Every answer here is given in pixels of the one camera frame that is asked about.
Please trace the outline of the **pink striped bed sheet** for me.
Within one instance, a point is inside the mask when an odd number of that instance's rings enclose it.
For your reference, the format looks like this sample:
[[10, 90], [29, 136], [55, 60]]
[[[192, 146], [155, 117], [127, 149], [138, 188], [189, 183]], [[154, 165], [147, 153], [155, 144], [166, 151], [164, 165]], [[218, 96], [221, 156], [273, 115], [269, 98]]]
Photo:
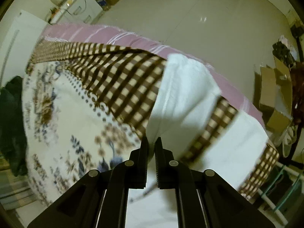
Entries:
[[138, 48], [152, 52], [153, 54], [164, 59], [173, 53], [182, 54], [204, 64], [208, 68], [210, 74], [213, 76], [213, 79], [217, 82], [218, 87], [221, 89], [222, 96], [226, 98], [235, 108], [243, 110], [247, 114], [254, 117], [263, 127], [265, 126], [262, 119], [262, 113], [247, 97], [245, 97], [245, 95], [234, 87], [230, 81], [228, 81], [221, 74], [217, 73], [212, 65], [171, 46], [115, 26], [100, 24], [88, 25], [64, 23], [48, 25], [42, 32], [41, 37], [48, 41], [55, 42], [90, 42], [129, 46], [131, 48]]

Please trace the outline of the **white pants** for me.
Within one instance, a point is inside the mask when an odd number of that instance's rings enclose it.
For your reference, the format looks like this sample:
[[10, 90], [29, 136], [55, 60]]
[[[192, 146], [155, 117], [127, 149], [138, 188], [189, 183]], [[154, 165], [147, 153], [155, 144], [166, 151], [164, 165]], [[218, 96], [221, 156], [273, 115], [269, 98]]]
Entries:
[[250, 179], [267, 148], [268, 136], [251, 115], [233, 107], [208, 68], [182, 54], [170, 54], [151, 114], [140, 136], [147, 137], [149, 157], [161, 137], [164, 149], [191, 171], [190, 186], [147, 190], [128, 208], [128, 227], [272, 227], [249, 198]]

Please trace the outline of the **flat cardboard on floor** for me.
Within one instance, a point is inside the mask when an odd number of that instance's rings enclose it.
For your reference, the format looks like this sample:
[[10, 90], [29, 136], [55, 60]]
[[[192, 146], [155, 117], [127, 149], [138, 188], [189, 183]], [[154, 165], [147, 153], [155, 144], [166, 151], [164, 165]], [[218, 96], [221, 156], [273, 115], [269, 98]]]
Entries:
[[292, 79], [277, 57], [272, 65], [255, 66], [253, 104], [262, 113], [267, 130], [282, 134], [292, 122]]

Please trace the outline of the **teal plastic stool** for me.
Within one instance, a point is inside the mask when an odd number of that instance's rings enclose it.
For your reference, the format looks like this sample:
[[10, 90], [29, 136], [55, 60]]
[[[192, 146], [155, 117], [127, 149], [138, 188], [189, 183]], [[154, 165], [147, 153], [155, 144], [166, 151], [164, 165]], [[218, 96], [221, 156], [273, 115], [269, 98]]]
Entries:
[[275, 225], [287, 227], [293, 212], [303, 201], [303, 171], [292, 169], [277, 162], [267, 182], [258, 189], [254, 202]]

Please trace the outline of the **white bedside cabinet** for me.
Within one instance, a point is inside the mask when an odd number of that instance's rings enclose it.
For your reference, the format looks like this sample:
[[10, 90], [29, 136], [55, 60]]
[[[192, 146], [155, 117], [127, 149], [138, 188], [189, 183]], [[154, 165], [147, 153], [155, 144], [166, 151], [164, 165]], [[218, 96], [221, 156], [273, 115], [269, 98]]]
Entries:
[[96, 0], [66, 0], [49, 16], [48, 23], [95, 24], [104, 11]]

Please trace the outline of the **brown checkered blanket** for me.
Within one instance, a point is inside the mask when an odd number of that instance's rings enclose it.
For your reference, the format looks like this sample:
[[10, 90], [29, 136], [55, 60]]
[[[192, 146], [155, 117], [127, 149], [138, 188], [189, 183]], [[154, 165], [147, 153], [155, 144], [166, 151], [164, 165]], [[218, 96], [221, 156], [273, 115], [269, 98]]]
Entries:
[[[129, 125], [141, 141], [140, 133], [151, 114], [151, 94], [156, 92], [161, 79], [156, 70], [163, 70], [166, 60], [131, 47], [43, 40], [36, 46], [26, 74], [33, 64], [63, 62], [81, 81], [94, 106], [105, 105], [108, 112], [120, 123]], [[268, 140], [266, 151], [250, 176], [255, 182], [255, 193], [266, 182], [278, 158], [277, 150]]]

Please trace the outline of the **floral bed blanket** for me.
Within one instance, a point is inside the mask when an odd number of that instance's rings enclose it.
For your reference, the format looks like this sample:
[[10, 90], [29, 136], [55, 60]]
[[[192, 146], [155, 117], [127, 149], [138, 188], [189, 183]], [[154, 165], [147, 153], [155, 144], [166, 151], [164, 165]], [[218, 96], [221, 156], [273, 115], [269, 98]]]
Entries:
[[139, 148], [129, 125], [107, 107], [95, 107], [81, 81], [63, 62], [30, 66], [23, 81], [28, 181], [49, 206], [92, 169], [113, 169]]

